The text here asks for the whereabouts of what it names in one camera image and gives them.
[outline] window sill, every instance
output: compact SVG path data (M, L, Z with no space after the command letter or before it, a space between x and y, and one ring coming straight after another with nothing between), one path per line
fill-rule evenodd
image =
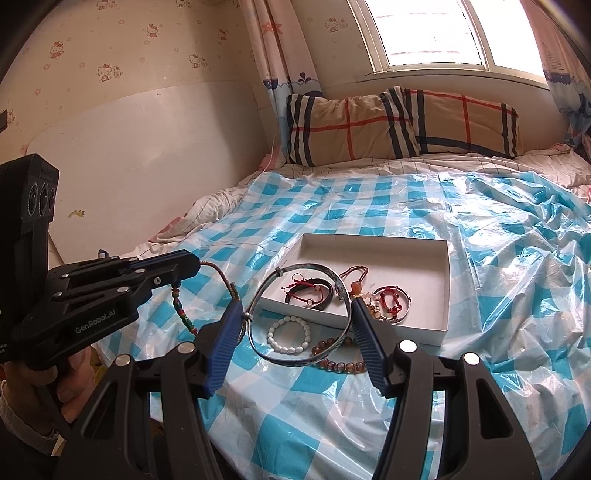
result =
M357 82L369 82L370 80L379 80L387 78L411 77L418 75L459 75L467 77L485 77L497 80L506 80L509 82L522 83L532 87L550 90L545 81L537 80L534 75L531 78L524 78L516 74L504 72L489 72L488 70L467 69L467 68L438 68L438 67L420 67L411 66L408 69L390 70L388 72L368 73L367 75L356 78Z

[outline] starfish print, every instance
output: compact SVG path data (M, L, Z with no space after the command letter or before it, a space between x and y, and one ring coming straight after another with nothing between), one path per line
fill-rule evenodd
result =
M283 24L280 23L273 23L273 22L267 22L267 23L263 23L261 25L262 28L262 32L265 34L267 32L270 33L282 33L282 31L280 30L280 28L283 26Z

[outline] black leather bracelet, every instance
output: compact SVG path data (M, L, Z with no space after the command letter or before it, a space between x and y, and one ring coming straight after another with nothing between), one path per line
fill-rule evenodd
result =
M329 293L326 296L326 298L318 305L310 307L312 310L324 310L330 304L330 302L332 301L333 296L335 294L335 290L334 290L333 286L331 285L331 283L328 282L328 280L325 280L324 278L308 278L303 281L305 281L307 283L311 283L312 285L322 285L323 287L328 288ZM307 288L311 288L311 287L309 287L308 285L302 285L301 283L292 287L285 295L285 303L290 302L292 295L295 295L299 291L305 290Z

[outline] window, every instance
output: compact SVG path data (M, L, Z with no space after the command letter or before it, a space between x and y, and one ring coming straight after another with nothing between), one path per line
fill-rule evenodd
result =
M546 84L519 0L349 0L375 72L467 69Z

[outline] white box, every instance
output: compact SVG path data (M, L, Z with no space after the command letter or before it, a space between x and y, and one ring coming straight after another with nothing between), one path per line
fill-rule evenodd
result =
M396 236L332 235L304 233L290 248L279 267L298 263L318 263L337 273L353 265L369 268L363 293L382 286L399 286L412 298L408 316L392 327L403 339L440 346L447 332L449 315L449 255L445 240ZM328 278L321 272L302 270L305 278ZM336 295L324 311L313 310L298 300L285 302L286 287L295 273L289 272L266 290L259 306L283 315L295 315L313 323L343 329L345 305ZM350 289L361 272L345 280Z

